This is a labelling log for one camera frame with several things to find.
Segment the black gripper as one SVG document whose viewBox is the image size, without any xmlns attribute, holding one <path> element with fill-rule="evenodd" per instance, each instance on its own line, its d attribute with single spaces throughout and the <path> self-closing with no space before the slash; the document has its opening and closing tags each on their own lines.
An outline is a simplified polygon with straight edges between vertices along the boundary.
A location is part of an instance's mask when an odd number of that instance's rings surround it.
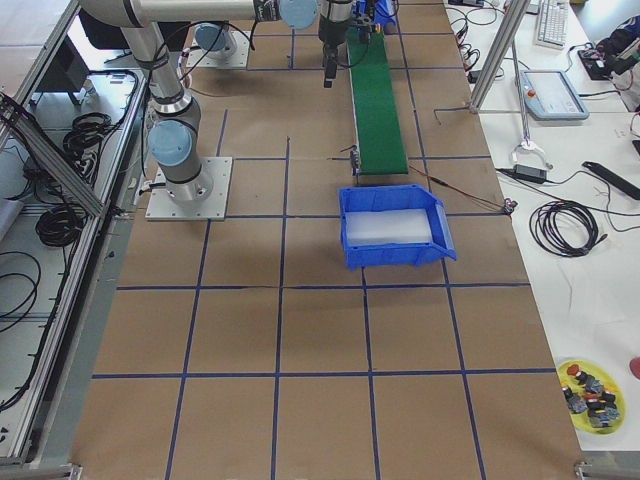
<svg viewBox="0 0 640 480">
<path fill-rule="evenodd" d="M 333 86 L 338 69 L 337 47 L 346 41 L 347 30 L 350 27 L 350 19 L 332 20 L 323 15 L 320 16 L 318 37 L 323 43 L 323 87 L 329 89 Z"/>
</svg>

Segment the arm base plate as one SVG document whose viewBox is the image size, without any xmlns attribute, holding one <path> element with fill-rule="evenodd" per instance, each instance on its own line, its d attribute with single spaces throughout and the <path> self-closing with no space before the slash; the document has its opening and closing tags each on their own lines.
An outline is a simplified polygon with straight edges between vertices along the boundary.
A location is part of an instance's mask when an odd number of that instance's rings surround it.
<svg viewBox="0 0 640 480">
<path fill-rule="evenodd" d="M 194 31 L 191 46 L 181 54 L 184 71 L 195 67 L 219 70 L 245 69 L 249 59 L 249 36 L 246 31 L 201 24 Z"/>
<path fill-rule="evenodd" d="M 223 221 L 227 213 L 233 159 L 201 157 L 200 174 L 191 182 L 168 181 L 161 167 L 150 193 L 145 217 L 150 221 Z"/>
</svg>

